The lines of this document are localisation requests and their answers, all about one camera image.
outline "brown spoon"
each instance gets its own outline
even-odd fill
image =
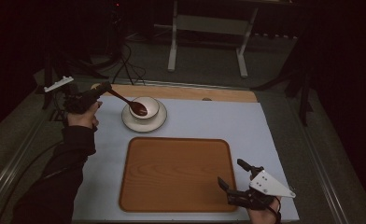
[[[110,94],[119,97],[121,100],[125,101],[125,103],[127,103],[130,108],[133,110],[133,112],[138,115],[138,116],[145,116],[148,114],[148,111],[146,110],[146,107],[138,102],[134,102],[134,101],[129,101],[127,99],[125,99],[123,96],[121,96],[120,94],[116,93],[113,90],[108,91]]]

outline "wooden tray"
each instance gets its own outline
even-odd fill
[[[235,189],[230,147],[220,139],[136,137],[120,191],[126,212],[232,212],[218,176]]]

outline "white bracket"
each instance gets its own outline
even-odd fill
[[[250,182],[250,187],[266,195],[295,198],[296,194],[287,189],[283,184],[273,178],[270,174],[261,171]]]
[[[45,87],[44,88],[44,92],[48,92],[48,91],[52,91],[57,89],[58,87],[63,86],[64,84],[73,81],[72,77],[63,77],[60,81],[57,81],[54,83],[54,85],[50,86],[50,87]]]

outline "person's right hand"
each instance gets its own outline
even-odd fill
[[[84,114],[67,114],[67,122],[69,126],[83,126],[91,128],[98,126],[99,121],[95,117],[96,111],[102,105],[102,102],[95,102]]]
[[[276,213],[278,213],[280,197],[277,197],[274,201],[270,204],[270,207],[274,209]],[[275,224],[276,217],[275,214],[272,213],[270,210],[251,210],[247,209],[247,213],[249,214],[250,220],[252,224]]]

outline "black jacket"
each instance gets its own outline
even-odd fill
[[[42,176],[16,203],[11,223],[71,223],[83,165],[95,153],[94,132],[81,126],[66,127],[63,140]]]

